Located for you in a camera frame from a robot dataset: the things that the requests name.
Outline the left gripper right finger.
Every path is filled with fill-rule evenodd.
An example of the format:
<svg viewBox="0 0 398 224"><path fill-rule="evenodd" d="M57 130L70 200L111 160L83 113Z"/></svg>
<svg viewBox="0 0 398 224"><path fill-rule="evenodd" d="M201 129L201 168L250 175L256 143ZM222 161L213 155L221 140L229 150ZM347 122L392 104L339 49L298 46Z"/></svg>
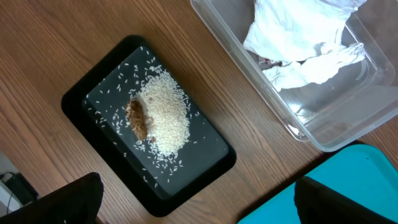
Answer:
<svg viewBox="0 0 398 224"><path fill-rule="evenodd" d="M306 176L295 183L294 203L302 224L396 224Z"/></svg>

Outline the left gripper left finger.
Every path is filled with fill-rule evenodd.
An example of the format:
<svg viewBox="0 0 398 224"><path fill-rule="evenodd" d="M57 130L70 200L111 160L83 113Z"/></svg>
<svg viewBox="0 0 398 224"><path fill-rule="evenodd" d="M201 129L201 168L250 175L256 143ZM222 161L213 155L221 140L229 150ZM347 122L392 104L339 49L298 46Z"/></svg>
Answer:
<svg viewBox="0 0 398 224"><path fill-rule="evenodd" d="M1 217L1 224L93 224L101 207L104 185L96 172Z"/></svg>

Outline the brown food scrap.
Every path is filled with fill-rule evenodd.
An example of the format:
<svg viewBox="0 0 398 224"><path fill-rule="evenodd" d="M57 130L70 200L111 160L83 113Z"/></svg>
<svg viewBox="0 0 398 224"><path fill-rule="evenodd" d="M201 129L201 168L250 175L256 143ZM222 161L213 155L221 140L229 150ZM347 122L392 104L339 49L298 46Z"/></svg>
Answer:
<svg viewBox="0 0 398 224"><path fill-rule="evenodd" d="M153 118L147 114L145 103L139 98L130 99L125 110L129 125L138 140L145 140L152 128Z"/></svg>

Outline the pile of white rice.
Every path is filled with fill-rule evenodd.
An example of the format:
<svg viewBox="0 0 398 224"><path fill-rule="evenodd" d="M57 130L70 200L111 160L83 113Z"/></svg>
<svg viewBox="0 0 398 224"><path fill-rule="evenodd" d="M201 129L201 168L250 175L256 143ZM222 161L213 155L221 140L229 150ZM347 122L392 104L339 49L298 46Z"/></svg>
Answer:
<svg viewBox="0 0 398 224"><path fill-rule="evenodd" d="M130 99L141 99L153 118L141 141L126 116ZM144 182L168 194L186 181L179 151L190 140L193 105L169 71L146 46L140 46L104 77L82 101L85 111Z"/></svg>

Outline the white napkin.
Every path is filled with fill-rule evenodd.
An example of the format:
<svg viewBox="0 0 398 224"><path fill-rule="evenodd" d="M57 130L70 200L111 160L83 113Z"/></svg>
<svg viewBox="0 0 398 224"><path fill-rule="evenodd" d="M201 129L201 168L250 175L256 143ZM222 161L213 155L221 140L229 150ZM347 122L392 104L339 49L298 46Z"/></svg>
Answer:
<svg viewBox="0 0 398 224"><path fill-rule="evenodd" d="M263 70L277 91L322 84L365 58L364 44L342 44L346 21L366 0L256 0L246 50L276 65Z"/></svg>

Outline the teal serving tray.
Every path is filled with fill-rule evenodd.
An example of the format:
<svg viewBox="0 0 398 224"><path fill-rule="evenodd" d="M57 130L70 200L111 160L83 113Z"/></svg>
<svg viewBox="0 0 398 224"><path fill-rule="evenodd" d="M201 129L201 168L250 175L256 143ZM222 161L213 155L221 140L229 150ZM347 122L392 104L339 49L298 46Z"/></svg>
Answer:
<svg viewBox="0 0 398 224"><path fill-rule="evenodd" d="M342 149L306 176L396 222L397 170L377 148L354 144ZM295 184L242 218L240 223L299 223Z"/></svg>

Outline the black plastic tray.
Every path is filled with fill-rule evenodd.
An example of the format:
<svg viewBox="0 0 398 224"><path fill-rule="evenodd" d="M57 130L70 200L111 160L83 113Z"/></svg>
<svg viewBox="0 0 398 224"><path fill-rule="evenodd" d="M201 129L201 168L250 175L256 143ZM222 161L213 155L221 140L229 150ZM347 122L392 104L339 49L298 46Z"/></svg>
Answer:
<svg viewBox="0 0 398 224"><path fill-rule="evenodd" d="M125 37L62 98L62 110L126 187L155 217L164 217L230 170L236 152L179 88L189 138L170 156L159 139L143 141L125 114L128 101L167 69L139 35Z"/></svg>

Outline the clear plastic bin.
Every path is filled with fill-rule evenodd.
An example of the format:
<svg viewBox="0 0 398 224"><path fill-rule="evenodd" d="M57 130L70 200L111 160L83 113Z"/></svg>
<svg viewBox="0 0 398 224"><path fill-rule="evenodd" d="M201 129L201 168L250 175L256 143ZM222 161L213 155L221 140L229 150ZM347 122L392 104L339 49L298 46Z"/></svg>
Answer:
<svg viewBox="0 0 398 224"><path fill-rule="evenodd" d="M347 20L342 43L363 43L363 61L321 85L281 91L263 76L265 63L243 47L253 1L192 1L192 7L296 140L331 152L397 115L396 1L367 1Z"/></svg>

